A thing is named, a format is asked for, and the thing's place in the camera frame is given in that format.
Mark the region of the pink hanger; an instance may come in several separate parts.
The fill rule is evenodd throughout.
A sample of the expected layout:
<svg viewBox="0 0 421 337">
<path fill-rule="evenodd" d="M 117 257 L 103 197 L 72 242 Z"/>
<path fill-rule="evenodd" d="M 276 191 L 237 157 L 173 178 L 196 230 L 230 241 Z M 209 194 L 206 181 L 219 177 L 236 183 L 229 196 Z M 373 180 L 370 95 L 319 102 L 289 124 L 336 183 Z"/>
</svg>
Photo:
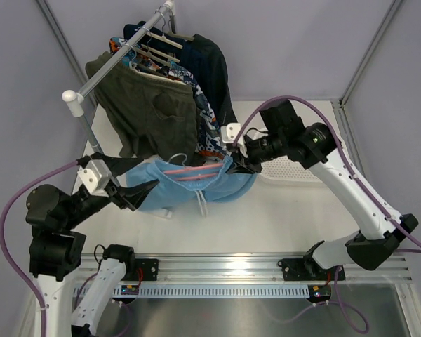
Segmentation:
<svg viewBox="0 0 421 337">
<path fill-rule="evenodd" d="M 205 163 L 201 166 L 186 166 L 188 156 L 185 153 L 172 155 L 167 161 L 156 160 L 159 169 L 168 179 L 175 182 L 203 180 L 216 177 L 224 166 L 223 161 Z"/>
</svg>

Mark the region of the light blue shorts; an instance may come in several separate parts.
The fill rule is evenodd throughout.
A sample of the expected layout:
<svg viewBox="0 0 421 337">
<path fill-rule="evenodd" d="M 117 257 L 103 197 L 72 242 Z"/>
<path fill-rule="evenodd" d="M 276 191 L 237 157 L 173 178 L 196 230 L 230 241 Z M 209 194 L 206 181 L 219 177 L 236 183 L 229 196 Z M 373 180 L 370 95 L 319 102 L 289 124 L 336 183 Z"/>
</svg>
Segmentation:
<svg viewBox="0 0 421 337">
<path fill-rule="evenodd" d="M 136 166 L 126 173 L 126 184 L 129 187 L 154 179 L 159 180 L 159 184 L 139 207 L 139 210 L 145 213 L 161 209 L 173 210 L 181 204 L 196 201 L 201 215 L 206 216 L 209 203 L 227 203 L 242 197 L 251 189 L 257 178 L 256 174 L 226 174 L 226 170 L 233 163 L 232 158 L 226 156 L 222 160 L 224 166 L 216 177 L 175 182 L 159 170 L 161 165 L 157 164 L 156 160 Z"/>
</svg>

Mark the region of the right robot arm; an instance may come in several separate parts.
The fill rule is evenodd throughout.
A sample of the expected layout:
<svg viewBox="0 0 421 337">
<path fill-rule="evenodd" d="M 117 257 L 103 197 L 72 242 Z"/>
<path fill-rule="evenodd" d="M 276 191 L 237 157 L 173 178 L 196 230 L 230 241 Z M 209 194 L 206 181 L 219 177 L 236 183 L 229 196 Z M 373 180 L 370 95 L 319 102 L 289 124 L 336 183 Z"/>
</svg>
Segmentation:
<svg viewBox="0 0 421 337">
<path fill-rule="evenodd" d="M 350 263 L 376 270 L 417 227 L 417 218 L 401 214 L 374 190 L 343 150 L 327 118 L 305 126 L 293 101 L 292 96 L 281 96 L 259 106 L 256 112 L 266 128 L 260 138 L 245 134 L 245 124 L 220 129 L 233 159 L 227 172 L 259 173 L 263 163 L 287 157 L 324 183 L 358 225 L 358 231 L 347 237 L 317 242 L 302 258 L 280 260 L 284 280 L 338 280 L 339 269 Z"/>
</svg>

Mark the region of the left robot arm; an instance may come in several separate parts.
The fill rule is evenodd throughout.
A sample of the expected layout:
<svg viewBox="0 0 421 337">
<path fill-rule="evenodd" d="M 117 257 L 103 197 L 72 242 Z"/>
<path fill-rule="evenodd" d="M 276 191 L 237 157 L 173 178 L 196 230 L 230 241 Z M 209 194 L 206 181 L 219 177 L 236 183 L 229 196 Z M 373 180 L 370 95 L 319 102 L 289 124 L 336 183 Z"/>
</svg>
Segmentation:
<svg viewBox="0 0 421 337">
<path fill-rule="evenodd" d="M 42 179 L 27 197 L 26 223 L 32 227 L 29 272 L 41 304 L 43 336 L 95 336 L 101 316 L 122 280 L 153 281 L 145 260 L 130 246 L 110 244 L 104 249 L 97 274 L 76 308 L 72 295 L 86 236 L 76 227 L 106 206 L 136 211 L 158 180 L 122 187 L 117 178 L 140 164 L 140 159 L 108 157 L 99 152 L 66 165 L 79 167 L 81 184 L 67 194 Z"/>
</svg>

